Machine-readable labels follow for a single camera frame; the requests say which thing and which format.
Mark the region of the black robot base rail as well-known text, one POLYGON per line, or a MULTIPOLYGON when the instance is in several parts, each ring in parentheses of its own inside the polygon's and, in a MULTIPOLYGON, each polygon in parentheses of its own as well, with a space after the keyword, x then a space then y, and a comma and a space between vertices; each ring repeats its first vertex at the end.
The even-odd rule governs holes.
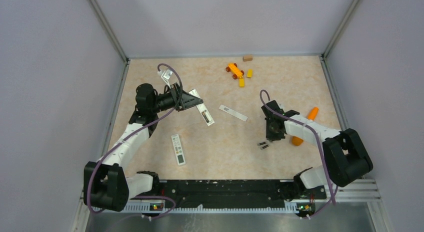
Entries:
POLYGON ((175 209, 284 209, 290 202, 326 200, 324 186, 306 189, 293 180, 161 180, 142 197, 168 197, 175 209))

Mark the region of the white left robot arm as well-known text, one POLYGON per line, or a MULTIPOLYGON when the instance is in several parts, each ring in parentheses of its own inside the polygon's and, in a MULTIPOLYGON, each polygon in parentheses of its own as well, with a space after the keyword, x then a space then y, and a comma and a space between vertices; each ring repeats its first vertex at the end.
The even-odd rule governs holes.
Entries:
POLYGON ((153 135, 160 120, 158 113, 180 112, 204 102, 178 83, 166 86, 163 94, 148 83, 135 91, 135 109, 121 137, 103 157, 84 167, 83 202, 91 209, 120 212, 128 200, 140 194, 156 198, 161 190, 156 173, 143 171, 129 177, 125 170, 141 145, 153 135))

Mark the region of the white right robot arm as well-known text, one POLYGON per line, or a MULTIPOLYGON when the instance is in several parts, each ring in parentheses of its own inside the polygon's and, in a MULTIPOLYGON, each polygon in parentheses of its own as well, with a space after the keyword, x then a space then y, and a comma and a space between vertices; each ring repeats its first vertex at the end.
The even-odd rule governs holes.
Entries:
POLYGON ((297 111, 283 111, 274 100, 261 109, 265 115, 268 141, 279 141, 289 135, 318 148, 322 165, 306 169, 294 177, 293 192, 297 197, 307 198, 314 188, 328 183, 345 187, 373 170, 373 162, 356 130, 325 127, 297 111))

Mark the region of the white remote control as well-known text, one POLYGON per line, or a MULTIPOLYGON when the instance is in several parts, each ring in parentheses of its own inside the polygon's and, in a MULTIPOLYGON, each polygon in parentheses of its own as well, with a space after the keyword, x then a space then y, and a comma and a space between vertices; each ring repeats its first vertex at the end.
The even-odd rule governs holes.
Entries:
MULTIPOLYGON (((200 98, 200 95, 198 94, 198 92, 196 91, 196 89, 192 89, 191 91, 189 91, 189 93, 192 94, 192 95, 194 95, 194 96, 196 96, 196 97, 198 97, 198 98, 200 98)), ((198 109, 198 111, 200 112, 201 115, 202 115, 202 112, 205 112, 206 113, 207 117, 209 118, 209 123, 206 123, 208 127, 215 123, 213 117, 211 116, 209 110, 207 109, 207 107, 205 106, 204 103, 201 104, 201 105, 198 105, 196 107, 197 107, 197 109, 198 109)))

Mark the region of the white remote battery cover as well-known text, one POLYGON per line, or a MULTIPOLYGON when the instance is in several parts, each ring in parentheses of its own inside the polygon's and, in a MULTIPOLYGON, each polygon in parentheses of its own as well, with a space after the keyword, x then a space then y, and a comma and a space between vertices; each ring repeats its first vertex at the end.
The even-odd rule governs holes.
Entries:
POLYGON ((245 116, 245 115, 243 115, 243 114, 241 114, 241 113, 239 113, 239 112, 237 112, 237 111, 235 111, 235 110, 233 110, 233 109, 231 109, 227 106, 220 105, 219 110, 226 112, 227 114, 234 116, 234 117, 236 117, 236 118, 238 118, 238 119, 240 119, 244 122, 246 122, 248 120, 248 116, 245 116))

